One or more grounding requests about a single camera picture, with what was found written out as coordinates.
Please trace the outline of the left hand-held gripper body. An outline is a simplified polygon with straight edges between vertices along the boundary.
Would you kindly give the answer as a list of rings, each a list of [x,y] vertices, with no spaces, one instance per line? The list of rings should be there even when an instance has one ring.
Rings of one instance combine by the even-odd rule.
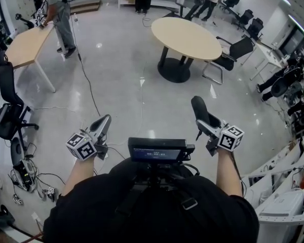
[[[65,146],[80,161],[86,161],[91,157],[105,160],[108,151],[106,136],[104,132],[98,134],[90,132],[89,129],[80,129],[71,135]]]

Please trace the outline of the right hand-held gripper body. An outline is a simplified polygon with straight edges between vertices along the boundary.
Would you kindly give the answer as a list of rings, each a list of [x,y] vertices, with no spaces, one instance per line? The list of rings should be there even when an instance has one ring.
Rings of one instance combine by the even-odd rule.
[[[233,152],[241,143],[244,132],[237,126],[212,129],[206,149],[213,156],[219,148]]]

